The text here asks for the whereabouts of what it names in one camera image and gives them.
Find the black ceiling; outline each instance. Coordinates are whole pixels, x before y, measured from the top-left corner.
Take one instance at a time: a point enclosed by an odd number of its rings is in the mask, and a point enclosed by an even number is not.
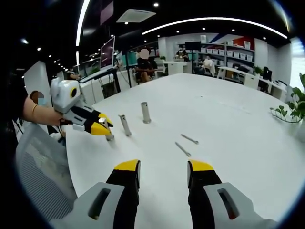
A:
[[[142,32],[164,25],[170,22],[199,18],[199,17],[231,17],[254,21],[271,27],[285,35],[289,34],[281,20],[275,13],[272,5],[267,0],[214,0],[214,1],[177,1],[177,0],[114,0],[114,15],[102,26],[100,22],[101,0],[91,0],[85,16],[83,35],[80,46],[77,48],[76,32],[79,14],[83,0],[31,0],[20,8],[22,16],[14,25],[16,36],[25,38],[29,44],[23,44],[19,40],[14,46],[13,61],[15,68],[27,70],[37,60],[47,63],[49,71],[54,74],[60,71],[60,67],[53,63],[60,59],[60,64],[69,67],[76,64],[75,53],[80,51],[80,59],[86,60],[87,54],[98,51],[103,43],[110,38],[110,34],[116,36],[116,48],[130,49],[144,44],[144,40],[152,42],[157,40],[157,35],[173,36],[179,30],[179,34],[203,32],[216,32],[237,34],[254,38],[267,37],[267,41],[273,46],[279,47],[288,40],[266,29],[234,21],[196,21],[173,25],[142,35]],[[287,6],[288,13],[294,16],[295,8],[288,7],[286,1],[281,1]],[[142,23],[116,23],[117,19],[127,9],[141,9],[156,12],[156,15]]]

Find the chair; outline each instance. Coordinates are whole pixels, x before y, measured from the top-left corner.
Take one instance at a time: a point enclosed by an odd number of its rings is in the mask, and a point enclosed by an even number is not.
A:
[[[25,192],[46,220],[72,211],[76,194],[64,187],[71,182],[65,147],[37,124],[28,125],[20,138],[15,163]]]

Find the metal rod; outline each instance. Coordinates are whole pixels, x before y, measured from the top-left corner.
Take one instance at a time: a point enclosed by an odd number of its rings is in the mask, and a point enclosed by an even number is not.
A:
[[[187,140],[190,140],[191,142],[194,142],[194,143],[197,144],[197,145],[199,144],[198,141],[195,141],[195,140],[191,139],[191,138],[188,137],[188,136],[185,136],[185,135],[183,135],[183,134],[181,134],[181,136],[184,137],[184,138],[186,138]]]
[[[114,135],[111,133],[110,128],[108,127],[108,122],[106,118],[100,118],[99,122],[103,124],[110,132],[109,135],[105,135],[107,141],[112,141],[114,139]]]
[[[189,152],[187,152],[178,142],[175,142],[175,143],[188,157],[191,156],[191,154]]]
[[[143,122],[145,124],[151,123],[151,118],[149,117],[148,105],[147,102],[141,103],[142,112],[143,112]]]
[[[125,115],[119,115],[120,119],[121,119],[121,122],[122,122],[122,125],[123,125],[123,128],[124,128],[124,131],[125,131],[125,134],[127,137],[131,136],[132,133],[130,132],[130,129],[128,127],[128,123],[126,121],[126,117]]]

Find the white table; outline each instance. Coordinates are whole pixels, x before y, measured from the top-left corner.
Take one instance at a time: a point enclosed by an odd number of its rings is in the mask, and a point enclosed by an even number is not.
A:
[[[148,102],[152,122],[142,122]],[[150,81],[107,98],[94,107],[114,123],[115,141],[67,128],[72,181],[81,196],[105,182],[113,168],[141,160],[137,229],[192,228],[188,205],[187,160],[210,163],[266,219],[280,220],[299,194],[305,177],[305,145],[269,113],[285,105],[272,96],[239,84],[193,74]],[[126,137],[118,115],[126,115]],[[185,134],[199,145],[182,138]]]
[[[259,80],[266,82],[267,84],[269,84],[269,86],[271,86],[271,95],[273,97],[275,97],[283,102],[285,102],[285,100],[286,100],[287,90],[269,80],[265,80],[256,75],[245,73],[245,72],[237,70],[235,68],[219,67],[219,69],[224,69],[226,71],[228,70],[228,71],[232,71],[232,72],[236,72],[236,73],[240,73],[240,74],[244,75],[244,85],[247,87],[256,89],[256,90],[258,88]]]
[[[174,75],[177,73],[192,73],[191,62],[165,61],[164,64],[168,65],[168,75]]]

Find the desk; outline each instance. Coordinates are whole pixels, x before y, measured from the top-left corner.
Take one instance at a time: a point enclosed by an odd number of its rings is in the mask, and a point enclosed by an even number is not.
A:
[[[273,97],[281,100],[282,102],[286,101],[287,90],[269,80],[265,80],[257,75],[245,73],[245,72],[237,70],[235,68],[219,67],[219,69],[224,69],[225,71],[228,70],[228,71],[232,71],[232,72],[236,72],[236,73],[240,73],[240,74],[244,75],[244,85],[247,87],[256,89],[256,90],[258,88],[259,80],[266,82],[267,84],[269,84],[271,86],[271,95]]]
[[[192,73],[192,63],[183,61],[165,61],[168,65],[168,75],[177,73]]]
[[[152,122],[142,121],[148,102]],[[94,105],[114,124],[115,141],[66,130],[67,156],[77,196],[105,182],[113,168],[141,160],[136,229],[192,228],[188,205],[187,160],[210,163],[266,219],[280,220],[299,194],[305,177],[305,145],[288,135],[286,123],[269,108],[286,104],[240,84],[176,74],[141,84]],[[118,115],[126,115],[126,137]],[[196,145],[185,134],[199,141]]]

